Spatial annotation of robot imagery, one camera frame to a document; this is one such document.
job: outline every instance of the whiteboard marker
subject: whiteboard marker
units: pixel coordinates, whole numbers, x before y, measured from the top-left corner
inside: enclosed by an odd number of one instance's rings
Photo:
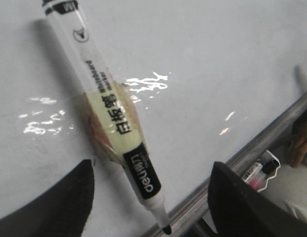
[[[43,8],[106,134],[107,151],[123,166],[140,203],[170,235],[163,189],[148,157],[140,126],[123,90],[108,73],[78,2],[43,0]]]

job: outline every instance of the hand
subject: hand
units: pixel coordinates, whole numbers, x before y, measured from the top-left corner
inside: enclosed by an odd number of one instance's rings
[[[293,147],[287,157],[288,163],[293,167],[298,167],[307,156],[307,122],[305,122],[295,135]]]

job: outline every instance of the white surface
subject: white surface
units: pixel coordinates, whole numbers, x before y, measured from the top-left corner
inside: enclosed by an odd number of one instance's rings
[[[167,211],[301,94],[307,0],[80,3],[114,77],[138,81]],[[74,77],[41,1],[0,0],[0,218],[95,158]],[[135,237],[154,224],[118,165],[97,158],[94,171],[84,237]]]

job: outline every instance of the black label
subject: black label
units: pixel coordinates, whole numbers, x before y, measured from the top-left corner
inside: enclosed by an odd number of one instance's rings
[[[144,199],[156,195],[161,183],[149,160],[148,153],[141,143],[136,149],[125,153],[124,159]]]
[[[72,12],[79,9],[78,2],[76,0],[71,1],[63,1],[56,5],[53,5],[53,7],[48,8],[45,11],[45,14],[48,15],[52,11],[57,11],[59,14],[65,14],[68,12]]]

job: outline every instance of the black marker tip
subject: black marker tip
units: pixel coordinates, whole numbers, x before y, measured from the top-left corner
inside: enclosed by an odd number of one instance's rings
[[[167,235],[172,234],[172,229],[171,229],[171,226],[170,226],[170,225],[168,225],[168,226],[162,228],[162,230],[163,230],[163,232],[166,233]]]

